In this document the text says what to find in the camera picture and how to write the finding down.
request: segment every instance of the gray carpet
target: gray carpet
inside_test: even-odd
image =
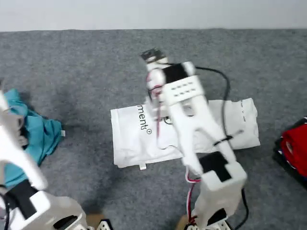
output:
[[[170,61],[191,60],[231,78],[230,99],[252,97],[261,146],[236,151],[248,173],[245,230],[302,230],[307,191],[271,158],[280,131],[307,114],[306,30],[140,30],[0,33],[0,76],[37,112],[60,120],[66,137],[41,168],[48,191],[103,211],[115,230],[174,229],[188,186],[180,160],[118,169],[110,109],[144,101],[145,65],[138,54],[159,47]],[[202,73],[208,99],[223,80]],[[244,216],[241,204],[230,218]]]

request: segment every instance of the red cloth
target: red cloth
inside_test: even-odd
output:
[[[289,163],[307,177],[307,124],[285,131],[281,148]]]

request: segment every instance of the white wall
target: white wall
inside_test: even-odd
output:
[[[307,28],[307,0],[0,0],[0,31]]]

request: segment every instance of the black cable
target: black cable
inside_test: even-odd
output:
[[[239,224],[235,227],[235,230],[238,230],[239,228],[241,228],[241,227],[243,226],[243,224],[245,224],[245,222],[247,221],[248,216],[249,216],[249,208],[248,208],[248,203],[247,203],[247,200],[246,200],[244,188],[242,188],[241,194],[242,194],[242,201],[243,201],[243,204],[244,204],[244,207],[245,207],[245,210],[246,210],[246,214],[245,214],[244,219],[241,221],[241,223],[239,223]]]
[[[177,63],[164,63],[164,64],[166,64],[166,65],[176,65]],[[231,139],[231,136],[229,136],[227,134],[226,122],[225,122],[225,120],[226,120],[226,118],[225,118],[225,105],[226,105],[226,101],[228,99],[229,92],[230,92],[230,89],[231,89],[231,87],[230,87],[230,80],[226,76],[226,74],[224,74],[223,72],[219,71],[218,69],[199,67],[199,66],[195,66],[195,68],[196,69],[201,69],[201,70],[206,70],[206,71],[218,73],[226,81],[226,88],[225,88],[225,93],[224,93],[224,96],[223,96],[223,104],[222,104],[222,126],[223,126],[223,131],[224,131],[224,134],[225,134],[226,138],[224,138],[223,140],[220,140],[218,143],[220,143],[221,141],[228,141],[228,143],[229,143],[229,145],[231,147],[231,144],[229,142],[229,140]],[[241,195],[242,195],[242,201],[243,201],[243,204],[244,204],[244,207],[245,207],[245,210],[246,210],[246,214],[245,214],[244,219],[235,227],[235,230],[238,230],[239,228],[241,228],[245,224],[245,222],[247,221],[247,219],[249,217],[249,208],[248,208],[248,203],[247,203],[247,200],[246,200],[244,188],[242,188],[242,190],[241,190]]]
[[[225,123],[225,105],[226,105],[226,101],[228,99],[229,96],[229,92],[230,92],[230,80],[229,78],[226,76],[226,74],[224,74],[223,72],[217,70],[217,69],[212,69],[212,68],[206,68],[206,67],[199,67],[199,66],[195,66],[196,69],[202,69],[202,70],[206,70],[206,71],[211,71],[211,72],[215,72],[220,74],[226,81],[226,89],[225,89],[225,93],[224,93],[224,97],[223,97],[223,104],[222,104],[222,125],[223,125],[223,130],[224,130],[224,134],[227,137],[227,130],[226,130],[226,123]]]
[[[7,201],[7,199],[5,198],[5,196],[3,194],[0,193],[1,198],[3,199],[3,202],[5,204],[5,225],[4,225],[4,230],[8,230],[9,229],[9,223],[10,223],[10,207],[9,207],[9,203]]]

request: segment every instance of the teal cloth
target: teal cloth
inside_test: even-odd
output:
[[[11,111],[24,117],[24,126],[27,130],[26,138],[29,142],[25,152],[30,154],[37,164],[40,165],[47,155],[53,153],[59,143],[62,130],[61,123],[55,120],[44,119],[41,115],[28,109],[28,106],[21,101],[16,89],[5,93],[5,97],[8,100]],[[26,178],[22,169],[10,163],[6,164],[6,186],[16,185]]]

